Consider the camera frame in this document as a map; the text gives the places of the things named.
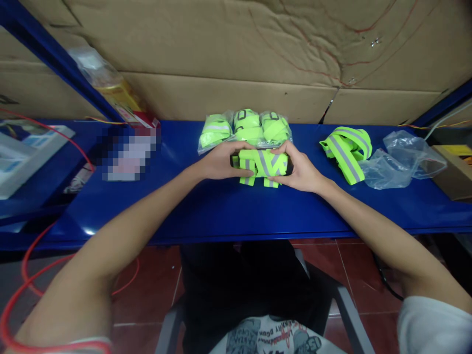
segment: graphic t-shirt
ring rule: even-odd
[[[343,354],[297,321],[250,317],[229,332],[210,354]]]

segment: neon green reflective band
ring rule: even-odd
[[[270,179],[264,178],[264,187],[278,188],[279,184]]]
[[[250,109],[245,109],[235,114],[235,135],[238,140],[246,140],[255,145],[262,141],[264,134],[259,115]]]
[[[372,144],[370,143],[369,134],[364,129],[353,129],[348,127],[337,127],[333,135],[340,135],[355,143],[356,147],[353,151],[362,150],[362,160],[367,160],[372,155]]]
[[[212,144],[219,144],[233,133],[230,124],[223,115],[211,115],[205,121],[200,144],[206,148]]]
[[[326,140],[320,141],[320,144],[328,158],[336,159],[344,178],[350,185],[365,179],[358,163],[360,160],[368,159],[372,154],[370,137],[365,130],[338,127]]]
[[[288,165],[287,154],[274,155],[270,150],[241,150],[239,152],[239,167],[254,172],[256,177],[267,177],[267,176],[284,176],[287,174]],[[275,182],[264,181],[264,186],[275,187]],[[240,183],[249,184],[246,179],[241,178]]]
[[[289,138],[287,126],[288,123],[285,118],[279,116],[276,112],[270,112],[262,116],[262,128],[264,138],[267,141],[287,140]]]

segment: chair leg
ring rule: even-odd
[[[166,314],[154,354],[175,354],[182,320],[183,296]]]

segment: wire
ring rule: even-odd
[[[464,124],[464,123],[467,123],[467,122],[470,122],[470,121],[471,120],[463,120],[462,122],[459,122],[459,123],[440,125],[436,128],[452,127],[452,126],[456,126],[456,125],[459,125],[459,124]],[[419,126],[411,125],[411,124],[400,124],[400,125],[397,125],[397,126],[409,126],[410,128],[414,128],[414,129],[432,129],[432,127],[419,127]]]
[[[10,132],[10,136],[13,138],[13,139],[18,139],[18,134],[16,133],[16,131],[11,127],[10,124],[7,124],[6,127],[8,128],[8,131]]]
[[[26,117],[26,116],[22,116],[21,114],[18,114],[18,113],[15,113],[15,112],[12,112],[12,111],[9,111],[9,110],[6,110],[6,109],[3,109],[3,108],[0,108],[0,111],[2,112],[7,112],[11,115],[14,115],[18,118],[21,118],[21,119],[26,119],[26,120],[29,120],[29,121],[32,121],[33,123],[36,123],[38,125],[41,125],[42,127],[44,128],[47,128],[49,130],[52,130],[56,133],[58,133],[59,135],[65,137],[68,141],[70,141],[72,143],[73,146],[75,146],[77,148],[77,150],[82,154],[82,156],[85,158],[85,160],[88,162],[88,164],[90,165],[90,168],[92,169],[92,172],[95,172],[95,167],[92,165],[92,162],[90,161],[89,157],[87,156],[87,154],[82,150],[82,148],[80,146],[77,145],[77,143],[75,141],[73,141],[71,138],[69,138],[67,135],[61,133],[60,131],[54,129],[53,127],[49,126],[49,125],[46,125],[46,124],[43,124],[41,122],[38,122],[37,120],[33,119],[33,118],[29,118],[29,117]]]
[[[57,131],[56,129],[45,125],[43,123],[40,123],[36,121],[35,119],[29,118],[22,116],[18,113],[2,109],[0,108],[0,111],[7,112],[11,115],[20,117],[22,119],[30,120],[38,125],[41,125],[47,129],[50,129],[52,131],[55,131],[56,133],[60,134],[61,136],[65,137],[69,142],[71,142],[82,154],[82,156],[85,158],[85,160],[88,162],[90,165],[90,168],[92,172],[95,171],[95,168],[93,167],[91,161],[89,160],[88,156],[85,154],[85,152],[80,148],[79,145],[77,145],[72,139],[70,139],[68,136],[65,134]],[[43,296],[43,292],[40,291],[38,288],[34,286],[34,280],[36,280],[40,275],[44,274],[51,268],[55,267],[56,265],[68,261],[72,259],[75,254],[63,257],[61,259],[58,259],[55,262],[52,262],[50,265],[47,267],[43,268],[40,270],[37,274],[32,276],[31,278],[28,276],[28,260],[30,259],[30,255],[33,251],[33,249],[36,247],[36,245],[39,243],[39,241],[44,237],[44,235],[47,234],[47,232],[55,225],[56,223],[54,222],[53,224],[49,225],[42,233],[39,234],[39,236],[34,240],[34,242],[31,244],[31,246],[28,248],[28,250],[25,253],[25,256],[23,257],[23,261],[21,264],[21,275],[24,280],[23,285],[15,292],[15,294],[11,297],[11,299],[8,301],[7,305],[5,306],[5,309],[1,315],[0,318],[0,336],[2,341],[6,344],[7,347],[9,347],[11,350],[15,352],[21,352],[21,353],[26,353],[26,354],[44,354],[44,353],[59,353],[59,352],[70,352],[70,351],[76,351],[76,350],[84,350],[84,349],[97,349],[101,351],[103,354],[112,354],[111,347],[109,344],[101,342],[101,341],[88,341],[88,342],[82,342],[82,343],[74,343],[74,344],[67,344],[67,345],[62,345],[62,346],[56,346],[56,347],[31,347],[27,346],[24,344],[21,344],[19,342],[16,342],[13,336],[10,333],[10,330],[8,329],[8,320],[10,318],[11,312],[13,310],[14,305],[18,301],[20,295],[27,289],[30,288],[31,291],[33,291],[36,295],[38,296]],[[120,289],[116,290],[115,292],[112,293],[112,295],[116,295],[120,292],[122,292],[124,289],[126,289],[131,283],[136,279],[139,273],[140,269],[140,261],[139,258],[136,258],[136,271],[131,278],[131,280],[126,283],[123,287]]]
[[[101,120],[101,119],[90,117],[90,116],[85,116],[85,118],[90,118],[90,119],[93,119],[102,123],[107,123],[107,124],[128,124],[127,122],[110,122],[107,120]]]
[[[438,120],[438,121],[436,122],[436,124],[433,125],[433,127],[431,128],[431,130],[430,130],[430,132],[428,133],[428,135],[426,135],[426,137],[424,138],[424,140],[427,140],[427,139],[431,136],[431,134],[434,132],[434,130],[438,127],[438,125],[440,125],[442,122],[444,122],[445,120],[447,120],[447,119],[449,119],[449,118],[455,116],[456,114],[458,114],[459,112],[462,112],[463,110],[465,110],[466,108],[468,108],[468,107],[470,107],[470,106],[472,106],[472,101],[469,102],[469,103],[468,103],[467,105],[465,105],[464,107],[462,107],[461,109],[459,109],[459,110],[457,110],[457,111],[455,111],[455,112],[452,112],[452,113],[448,114],[447,116],[445,116],[444,118],[441,118],[440,120]]]

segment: person's right hand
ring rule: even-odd
[[[286,140],[281,147],[271,150],[271,152],[276,155],[286,152],[294,164],[294,170],[289,176],[269,177],[270,180],[304,192],[317,194],[333,184],[313,166],[308,156],[298,151],[292,142]]]

